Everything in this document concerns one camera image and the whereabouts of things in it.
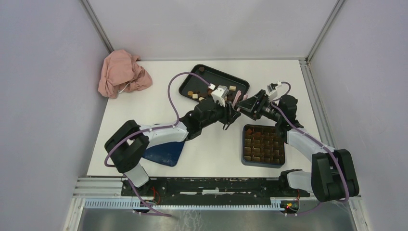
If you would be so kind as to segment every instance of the white wall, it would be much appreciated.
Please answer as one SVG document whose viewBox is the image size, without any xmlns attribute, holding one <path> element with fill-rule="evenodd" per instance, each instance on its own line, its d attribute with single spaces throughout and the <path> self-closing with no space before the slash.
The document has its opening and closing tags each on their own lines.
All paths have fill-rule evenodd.
<svg viewBox="0 0 408 231">
<path fill-rule="evenodd" d="M 408 1 L 348 0 L 312 59 L 372 230 L 408 230 Z"/>
<path fill-rule="evenodd" d="M 61 230 L 106 105 L 106 55 L 79 1 L 1 1 L 0 230 Z"/>
<path fill-rule="evenodd" d="M 336 0 L 89 0 L 144 60 L 306 57 Z"/>
</svg>

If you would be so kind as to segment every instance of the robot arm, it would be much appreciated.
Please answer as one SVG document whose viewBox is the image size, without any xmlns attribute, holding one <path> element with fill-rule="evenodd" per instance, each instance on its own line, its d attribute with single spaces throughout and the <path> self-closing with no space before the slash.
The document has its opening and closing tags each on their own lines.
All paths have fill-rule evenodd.
<svg viewBox="0 0 408 231">
<path fill-rule="evenodd" d="M 324 145 L 307 133 L 296 120 L 295 97 L 283 95 L 279 105 L 271 103 L 273 97 L 276 97 L 275 86 L 276 84 L 269 85 L 269 93 L 260 90 L 255 96 L 238 102 L 236 106 L 253 120 L 265 116 L 276 121 L 275 127 L 283 141 L 300 151 L 312 163 L 311 173 L 301 169 L 281 172 L 279 177 L 281 183 L 284 187 L 313 193 L 319 201 L 325 202 L 345 197 L 345 187 L 340 176 L 342 173 L 349 196 L 357 196 L 359 186 L 351 154 L 345 149 L 336 150 Z M 337 163 L 333 161 L 329 152 L 334 155 Z"/>
<path fill-rule="evenodd" d="M 284 95 L 280 98 L 279 105 L 271 104 L 272 99 L 276 97 L 275 86 L 274 84 L 268 86 L 269 94 L 265 90 L 260 90 L 255 96 L 236 103 L 236 107 L 241 109 L 240 112 L 236 111 L 230 102 L 224 101 L 228 89 L 219 86 L 212 93 L 212 99 L 202 100 L 193 111 L 180 118 L 178 123 L 140 126 L 134 120 L 126 122 L 106 142 L 105 149 L 110 152 L 130 134 L 143 131 L 131 138 L 132 143 L 124 142 L 110 156 L 116 169 L 129 177 L 136 187 L 140 187 L 149 180 L 149 176 L 139 164 L 146 149 L 167 142 L 192 140 L 201 134 L 203 128 L 218 121 L 224 124 L 223 129 L 227 129 L 241 113 L 253 120 L 266 116 L 277 122 L 275 127 L 283 141 L 299 150 L 312 163 L 311 173 L 301 169 L 281 172 L 279 179 L 284 187 L 306 190 L 313 193 L 321 202 L 344 198 L 345 187 L 336 163 L 327 152 L 329 150 L 337 159 L 349 196 L 358 195 L 359 187 L 351 154 L 344 149 L 336 150 L 313 142 L 313 139 L 316 139 L 307 134 L 296 120 L 296 98 Z"/>
<path fill-rule="evenodd" d="M 227 129 L 241 113 L 233 109 L 231 102 L 224 101 L 228 94 L 227 87 L 219 86 L 207 98 L 198 103 L 194 110 L 180 118 L 178 123 L 138 125 L 134 120 L 127 121 L 105 144 L 105 150 L 110 152 L 123 139 L 138 131 L 140 134 L 130 138 L 132 143 L 124 142 L 116 148 L 110 158 L 116 169 L 129 177 L 136 187 L 144 185 L 149 176 L 139 161 L 150 147 L 168 142 L 189 141 L 201 135 L 203 128 L 221 122 Z"/>
</svg>

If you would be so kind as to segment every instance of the square grid container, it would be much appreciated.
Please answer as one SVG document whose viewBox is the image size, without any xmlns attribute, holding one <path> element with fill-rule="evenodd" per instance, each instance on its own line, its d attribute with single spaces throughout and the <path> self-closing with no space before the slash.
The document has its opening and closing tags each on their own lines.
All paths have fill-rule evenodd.
<svg viewBox="0 0 408 231">
<path fill-rule="evenodd" d="M 283 140 L 275 127 L 245 125 L 242 133 L 242 163 L 248 166 L 280 168 L 285 164 Z"/>
</svg>

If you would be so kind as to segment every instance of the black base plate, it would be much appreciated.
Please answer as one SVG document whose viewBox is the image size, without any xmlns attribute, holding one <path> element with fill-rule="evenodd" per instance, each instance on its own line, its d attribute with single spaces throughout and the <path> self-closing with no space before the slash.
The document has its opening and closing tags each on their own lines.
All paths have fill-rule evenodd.
<svg viewBox="0 0 408 231">
<path fill-rule="evenodd" d="M 122 196 L 136 196 L 127 181 L 123 186 Z M 298 196 L 296 189 L 280 188 L 275 178 L 151 178 L 138 192 L 141 196 L 153 196 L 152 187 L 160 194 L 160 205 L 270 205 L 271 197 Z M 202 193 L 214 189 L 234 194 Z M 300 196 L 309 197 L 310 194 L 301 190 Z"/>
</svg>

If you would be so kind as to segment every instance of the white connector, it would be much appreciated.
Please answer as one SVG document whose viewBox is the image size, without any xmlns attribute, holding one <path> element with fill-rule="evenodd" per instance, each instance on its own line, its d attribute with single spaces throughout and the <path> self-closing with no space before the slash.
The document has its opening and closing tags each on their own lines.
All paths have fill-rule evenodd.
<svg viewBox="0 0 408 231">
<path fill-rule="evenodd" d="M 216 88 L 216 86 L 212 83 L 210 83 L 210 86 L 208 86 L 209 89 L 214 90 Z"/>
<path fill-rule="evenodd" d="M 218 88 L 211 93 L 211 96 L 213 97 L 214 102 L 218 102 L 219 105 L 225 107 L 224 98 L 227 96 L 228 92 L 229 90 L 226 86 L 218 86 Z"/>
<path fill-rule="evenodd" d="M 274 100 L 277 96 L 278 96 L 278 90 L 277 88 L 282 86 L 282 82 L 278 81 L 276 83 L 276 86 L 271 86 L 268 85 L 267 90 L 268 90 L 268 101 L 271 102 L 272 100 Z"/>
</svg>

